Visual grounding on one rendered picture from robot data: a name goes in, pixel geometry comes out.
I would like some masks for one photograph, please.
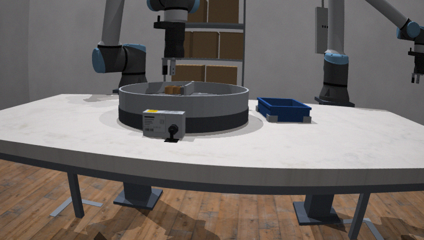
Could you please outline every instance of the metal shelving unit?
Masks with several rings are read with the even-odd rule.
[[[243,59],[222,59],[222,58],[162,58],[167,60],[196,60],[196,61],[227,61],[227,62],[242,62],[241,65],[241,86],[245,85],[245,52],[246,52],[246,0],[243,0],[243,23],[220,23],[220,22],[186,22],[186,29],[233,29],[243,30]]]

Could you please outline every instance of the table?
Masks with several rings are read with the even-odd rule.
[[[145,209],[162,194],[151,186],[306,195],[293,203],[299,225],[343,223],[334,195],[359,193],[350,239],[371,193],[424,190],[424,126],[385,110],[309,103],[311,123],[270,123],[257,103],[249,100],[246,125],[169,143],[120,123],[117,95],[61,94],[0,111],[0,159],[67,172],[77,218],[78,175],[123,182],[114,203]]]

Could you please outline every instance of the table leg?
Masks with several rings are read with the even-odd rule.
[[[124,182],[123,191],[113,203],[130,208],[153,210],[162,193],[161,189],[151,186]]]
[[[359,230],[361,229],[362,222],[365,216],[365,210],[367,210],[368,200],[370,199],[371,193],[361,193],[359,200],[356,205],[355,215],[353,215],[352,225],[350,226],[349,239],[357,239]]]
[[[332,207],[334,194],[306,195],[305,201],[293,202],[299,226],[342,224]]]
[[[83,200],[81,199],[80,184],[78,183],[78,175],[68,172],[67,179],[69,181],[70,196],[72,198],[75,217],[82,219],[84,217],[84,208]]]

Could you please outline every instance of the circular gray container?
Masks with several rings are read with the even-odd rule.
[[[181,86],[182,94],[165,94],[166,86]],[[146,82],[119,88],[119,120],[143,129],[147,109],[184,111],[186,133],[209,133],[248,122],[249,90],[242,86],[196,81]]]

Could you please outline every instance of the wooden floor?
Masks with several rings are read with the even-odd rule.
[[[0,239],[37,240],[348,240],[350,224],[298,226],[292,202],[304,195],[245,195],[163,189],[154,210],[113,204],[122,182],[78,176],[85,216],[72,204],[67,174],[0,160]],[[335,195],[352,219],[359,194]],[[424,192],[372,193],[366,209],[385,240],[424,240]],[[365,223],[359,240],[374,240]]]

